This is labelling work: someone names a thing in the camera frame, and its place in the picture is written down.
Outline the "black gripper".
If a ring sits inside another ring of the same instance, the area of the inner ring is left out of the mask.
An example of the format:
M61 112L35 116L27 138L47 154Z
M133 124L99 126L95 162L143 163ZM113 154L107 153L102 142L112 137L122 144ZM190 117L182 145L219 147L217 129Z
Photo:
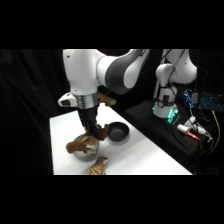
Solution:
M78 114L82 125L90 135L97 133L102 129L102 126L96 121L98 114L97 106L88 109L79 109Z

